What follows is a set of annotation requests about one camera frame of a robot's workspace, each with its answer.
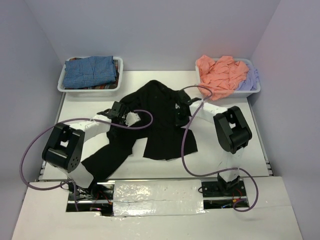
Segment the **black long sleeve shirt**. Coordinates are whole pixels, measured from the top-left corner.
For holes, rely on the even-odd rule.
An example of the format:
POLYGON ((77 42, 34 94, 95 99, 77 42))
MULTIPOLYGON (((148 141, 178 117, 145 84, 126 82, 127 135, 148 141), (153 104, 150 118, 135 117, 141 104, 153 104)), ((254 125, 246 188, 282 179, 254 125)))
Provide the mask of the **black long sleeve shirt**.
MULTIPOLYGON (((133 153, 137 140, 147 139, 143 157, 152 160, 173 160, 181 157, 184 126, 175 114, 178 91, 157 80, 151 80, 137 91, 123 97, 120 102, 129 110, 139 110, 141 120, 134 130, 111 126, 106 133, 109 143, 82 161, 95 180, 111 176, 133 153)), ((184 153, 198 151, 195 136, 188 131, 184 153)))

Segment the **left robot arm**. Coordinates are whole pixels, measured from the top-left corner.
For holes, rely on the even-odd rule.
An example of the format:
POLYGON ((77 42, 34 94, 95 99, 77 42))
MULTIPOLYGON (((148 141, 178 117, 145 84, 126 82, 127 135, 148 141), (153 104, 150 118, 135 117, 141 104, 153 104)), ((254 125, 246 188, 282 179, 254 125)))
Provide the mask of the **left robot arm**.
POLYGON ((80 118, 70 125, 57 123, 44 147, 42 159, 74 180, 82 196, 93 199, 98 194, 98 186, 92 183, 94 176, 81 163, 84 143, 108 132, 111 123, 126 127, 129 112, 127 106, 115 101, 110 109, 92 118, 80 118))

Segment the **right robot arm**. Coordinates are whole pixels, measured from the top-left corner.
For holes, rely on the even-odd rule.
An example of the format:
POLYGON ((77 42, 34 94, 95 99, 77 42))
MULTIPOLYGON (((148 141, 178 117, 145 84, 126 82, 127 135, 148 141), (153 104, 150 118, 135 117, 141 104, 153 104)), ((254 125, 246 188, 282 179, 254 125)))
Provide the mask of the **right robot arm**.
POLYGON ((235 189, 235 184, 240 179, 239 160, 244 148, 252 139, 252 131, 238 106, 230 108, 221 107, 205 102, 199 97, 190 98, 182 89, 178 91, 178 102, 176 105, 176 118, 185 130, 181 143, 181 160, 186 172, 193 177, 203 178, 217 175, 217 190, 221 195, 228 196, 235 189), (195 174, 191 172, 185 162, 185 141, 190 125, 194 118, 201 118, 214 124, 217 141, 223 149, 224 156, 218 166, 218 170, 195 174))

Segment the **left white plastic basket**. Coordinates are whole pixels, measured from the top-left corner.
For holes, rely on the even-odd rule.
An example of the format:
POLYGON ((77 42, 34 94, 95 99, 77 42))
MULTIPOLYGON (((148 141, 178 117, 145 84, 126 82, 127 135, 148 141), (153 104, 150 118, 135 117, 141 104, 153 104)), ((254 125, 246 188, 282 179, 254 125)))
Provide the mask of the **left white plastic basket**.
POLYGON ((120 89, 123 68, 123 59, 112 55, 70 58, 57 89, 76 97, 111 97, 120 89))

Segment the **white plastic basket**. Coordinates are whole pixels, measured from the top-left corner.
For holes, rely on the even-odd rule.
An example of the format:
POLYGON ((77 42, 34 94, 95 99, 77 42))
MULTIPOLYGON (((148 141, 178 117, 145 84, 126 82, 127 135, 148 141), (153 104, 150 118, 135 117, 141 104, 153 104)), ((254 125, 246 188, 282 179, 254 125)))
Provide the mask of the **white plastic basket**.
MULTIPOLYGON (((252 64, 252 62, 248 59, 245 59, 245 58, 234 58, 234 60, 237 62, 237 61, 243 61, 245 64, 252 64)), ((196 77, 197 77, 197 81, 198 81, 198 85, 199 85, 199 90, 200 88, 204 89, 205 87, 204 86, 201 86, 200 85, 200 76, 199 76, 199 70, 198 70, 198 67, 196 66, 196 61, 195 61, 195 70, 196 70, 196 77)), ((227 96, 229 98, 231 97, 234 97, 234 98, 247 98, 248 96, 250 96, 251 94, 255 94, 255 93, 258 93, 259 91, 261 90, 261 86, 260 86, 260 83, 257 84, 257 90, 253 90, 253 91, 234 91, 233 94, 227 96)))
POLYGON ((123 59, 112 55, 70 58, 57 89, 76 97, 111 97, 120 89, 123 68, 123 59))

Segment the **orange pink shirt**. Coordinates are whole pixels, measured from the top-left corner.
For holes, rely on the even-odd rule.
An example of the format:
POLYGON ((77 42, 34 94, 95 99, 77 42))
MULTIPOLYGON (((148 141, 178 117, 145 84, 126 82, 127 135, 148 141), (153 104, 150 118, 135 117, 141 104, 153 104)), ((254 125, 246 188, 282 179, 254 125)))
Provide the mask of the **orange pink shirt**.
POLYGON ((207 55, 196 60, 200 77, 199 90, 208 96, 212 91, 211 100, 219 100, 233 94, 240 83, 247 79, 249 67, 243 61, 235 61, 232 56, 222 56, 217 61, 207 55))

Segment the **right white plastic basket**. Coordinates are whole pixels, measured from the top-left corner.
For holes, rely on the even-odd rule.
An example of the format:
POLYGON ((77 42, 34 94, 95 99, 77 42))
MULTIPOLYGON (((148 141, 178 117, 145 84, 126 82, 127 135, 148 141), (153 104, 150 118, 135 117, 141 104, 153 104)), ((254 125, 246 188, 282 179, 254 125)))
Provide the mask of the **right white plastic basket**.
MULTIPOLYGON (((245 64, 252 64, 252 62, 248 59, 245 59, 245 58, 234 58, 234 60, 237 62, 237 61, 243 61, 245 64)), ((205 87, 204 86, 201 86, 200 85, 200 76, 199 76, 199 70, 198 70, 198 67, 196 66, 196 61, 195 61, 195 70, 196 70, 196 77, 197 77, 197 81, 198 81, 198 85, 199 85, 199 90, 200 88, 204 89, 205 87)), ((257 84, 257 90, 253 90, 253 91, 234 91, 233 94, 227 96, 229 98, 231 97, 234 97, 234 98, 247 98, 248 96, 250 96, 251 94, 255 94, 255 93, 258 93, 259 91, 261 90, 261 86, 260 86, 260 83, 257 84)))

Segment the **lavender shirt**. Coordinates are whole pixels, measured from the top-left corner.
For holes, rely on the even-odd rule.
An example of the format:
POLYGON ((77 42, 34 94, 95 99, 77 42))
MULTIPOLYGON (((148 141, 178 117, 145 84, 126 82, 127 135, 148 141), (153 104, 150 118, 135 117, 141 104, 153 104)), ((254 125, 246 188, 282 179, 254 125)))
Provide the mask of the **lavender shirt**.
POLYGON ((247 63, 246 66, 249 68, 246 79, 239 83, 236 91, 255 91, 258 89, 260 82, 258 70, 252 64, 247 63))

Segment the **silver foil tape cover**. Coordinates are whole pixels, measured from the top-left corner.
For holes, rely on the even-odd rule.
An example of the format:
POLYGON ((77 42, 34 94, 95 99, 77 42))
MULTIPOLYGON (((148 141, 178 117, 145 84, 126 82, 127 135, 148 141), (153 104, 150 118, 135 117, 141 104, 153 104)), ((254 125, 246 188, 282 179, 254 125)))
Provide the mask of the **silver foil tape cover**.
POLYGON ((201 181, 117 181, 113 191, 116 217, 187 216, 204 214, 201 181))

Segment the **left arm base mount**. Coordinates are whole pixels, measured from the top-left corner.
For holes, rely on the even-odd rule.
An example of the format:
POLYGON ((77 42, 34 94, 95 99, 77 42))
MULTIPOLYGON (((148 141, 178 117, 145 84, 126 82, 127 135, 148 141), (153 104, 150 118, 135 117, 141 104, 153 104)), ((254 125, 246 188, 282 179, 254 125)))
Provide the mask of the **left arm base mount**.
POLYGON ((75 195, 72 183, 65 184, 61 189, 68 192, 66 212, 98 212, 107 217, 113 215, 114 181, 93 183, 86 189, 78 186, 75 195))

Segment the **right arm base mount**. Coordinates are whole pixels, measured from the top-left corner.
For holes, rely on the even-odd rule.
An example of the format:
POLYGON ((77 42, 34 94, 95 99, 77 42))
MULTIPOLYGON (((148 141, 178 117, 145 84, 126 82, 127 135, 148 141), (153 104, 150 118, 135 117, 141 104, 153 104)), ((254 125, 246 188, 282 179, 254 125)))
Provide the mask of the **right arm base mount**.
POLYGON ((230 185, 222 183, 222 178, 216 180, 205 180, 197 191, 203 197, 203 207, 210 209, 232 209, 248 208, 247 192, 244 181, 239 177, 232 181, 230 185))

